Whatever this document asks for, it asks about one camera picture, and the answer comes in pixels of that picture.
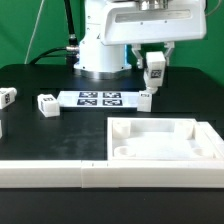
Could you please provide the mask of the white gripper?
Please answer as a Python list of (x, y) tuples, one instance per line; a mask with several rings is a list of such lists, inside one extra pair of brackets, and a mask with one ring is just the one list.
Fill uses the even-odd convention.
[(136, 65), (143, 68), (141, 45), (164, 43), (166, 65), (173, 41), (202, 39), (206, 34), (205, 0), (169, 0), (167, 9), (139, 9), (139, 3), (113, 2), (102, 10), (100, 39), (104, 45), (132, 44)]

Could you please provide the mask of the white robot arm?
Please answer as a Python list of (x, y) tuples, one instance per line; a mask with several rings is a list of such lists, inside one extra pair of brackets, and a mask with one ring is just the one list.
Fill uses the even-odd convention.
[(202, 39), (206, 0), (84, 0), (85, 35), (74, 70), (93, 79), (128, 72), (126, 47)]

